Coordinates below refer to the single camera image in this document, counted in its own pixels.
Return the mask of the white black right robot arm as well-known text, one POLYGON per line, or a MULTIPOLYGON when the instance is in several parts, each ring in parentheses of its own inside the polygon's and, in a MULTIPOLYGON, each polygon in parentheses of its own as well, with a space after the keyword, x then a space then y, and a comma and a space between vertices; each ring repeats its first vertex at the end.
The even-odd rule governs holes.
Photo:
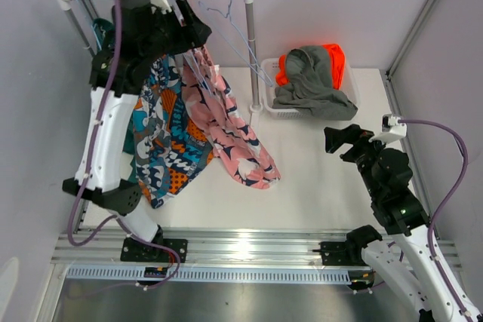
POLYGON ((437 240, 435 221, 409 189, 413 176, 409 157, 390 143, 406 137, 410 119, 384 115, 379 134, 357 124, 326 127, 325 151, 349 150, 342 161, 355 164, 371 199, 378 223, 408 261, 395 260, 389 244, 371 225, 346 236, 345 256, 353 264, 370 266, 418 321, 480 321, 481 310, 471 301, 452 272, 437 240))

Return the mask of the blue orange patterned shorts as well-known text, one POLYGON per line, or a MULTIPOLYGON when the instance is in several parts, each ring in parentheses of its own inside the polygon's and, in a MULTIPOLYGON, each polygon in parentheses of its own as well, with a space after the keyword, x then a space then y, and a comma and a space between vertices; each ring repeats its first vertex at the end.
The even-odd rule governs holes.
POLYGON ((213 146, 190 118, 175 59, 156 60, 132 112, 136 178, 158 209, 183 191, 214 158, 213 146))

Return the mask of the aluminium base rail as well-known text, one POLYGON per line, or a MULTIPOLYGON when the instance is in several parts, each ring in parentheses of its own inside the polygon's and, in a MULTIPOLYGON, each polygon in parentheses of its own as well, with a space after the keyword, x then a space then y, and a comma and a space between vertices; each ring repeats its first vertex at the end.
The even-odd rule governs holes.
MULTIPOLYGON (((295 268, 322 266, 314 252, 322 241, 342 242, 347 230, 165 228, 164 236, 188 241, 185 266, 240 268, 295 268)), ((53 264, 114 265, 126 232, 106 228, 82 247, 72 246, 61 234, 54 247, 53 264)))

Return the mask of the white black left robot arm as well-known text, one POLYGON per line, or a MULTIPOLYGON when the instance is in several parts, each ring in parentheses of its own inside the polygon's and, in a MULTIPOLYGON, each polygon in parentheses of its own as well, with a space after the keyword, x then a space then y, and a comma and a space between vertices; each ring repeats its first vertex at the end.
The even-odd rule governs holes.
POLYGON ((75 176, 62 189, 117 219, 149 262, 164 252, 162 229, 141 201, 160 207, 211 162, 211 143, 189 116, 176 55, 204 45, 211 28, 187 0, 116 0, 114 27, 91 63, 91 116, 75 176))

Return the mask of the white plastic basket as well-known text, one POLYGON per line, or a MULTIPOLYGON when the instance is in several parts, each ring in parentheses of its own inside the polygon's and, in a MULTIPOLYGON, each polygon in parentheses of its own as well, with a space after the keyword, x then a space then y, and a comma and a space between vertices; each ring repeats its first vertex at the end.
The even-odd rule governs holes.
POLYGON ((358 112, 360 96, 348 61, 345 62, 340 89, 317 86, 315 89, 321 91, 321 95, 314 96, 302 92, 301 86, 299 81, 288 87, 262 84, 261 94, 267 112, 274 118, 312 117, 324 121, 349 121, 358 112))

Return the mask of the teal green shorts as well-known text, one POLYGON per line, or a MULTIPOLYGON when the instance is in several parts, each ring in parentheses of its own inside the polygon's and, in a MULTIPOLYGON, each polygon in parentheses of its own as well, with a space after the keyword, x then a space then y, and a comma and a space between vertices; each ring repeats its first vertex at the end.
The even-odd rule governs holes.
MULTIPOLYGON (((96 38, 97 51, 100 51, 103 48, 104 41, 108 38, 108 34, 114 31, 114 25, 106 19, 96 18, 92 23, 92 29, 96 38)), ((137 183, 136 162, 134 158, 134 124, 132 117, 129 119, 128 128, 126 130, 123 152, 131 156, 131 172, 127 181, 137 183)))

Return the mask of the pink shark print shorts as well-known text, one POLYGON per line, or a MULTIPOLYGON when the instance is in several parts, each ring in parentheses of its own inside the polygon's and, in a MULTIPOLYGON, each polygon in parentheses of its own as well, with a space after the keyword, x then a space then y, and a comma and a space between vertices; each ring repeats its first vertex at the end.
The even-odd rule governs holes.
POLYGON ((281 174, 253 128, 242 117, 235 94, 220 67, 207 49, 205 52, 211 62, 215 95, 211 97, 200 88, 188 66, 183 65, 182 98, 188 115, 236 182, 253 189, 269 189, 280 180, 281 174))

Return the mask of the grey shorts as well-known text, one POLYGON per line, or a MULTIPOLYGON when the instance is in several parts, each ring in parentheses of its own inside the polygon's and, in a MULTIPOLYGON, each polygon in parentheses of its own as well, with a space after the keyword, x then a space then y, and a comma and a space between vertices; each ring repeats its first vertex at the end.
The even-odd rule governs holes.
POLYGON ((302 83, 300 90, 314 96, 321 95, 321 91, 315 89, 317 86, 333 88, 329 56, 324 49, 317 51, 316 46, 320 45, 294 48, 286 54, 285 71, 290 82, 281 87, 295 86, 299 81, 302 83))

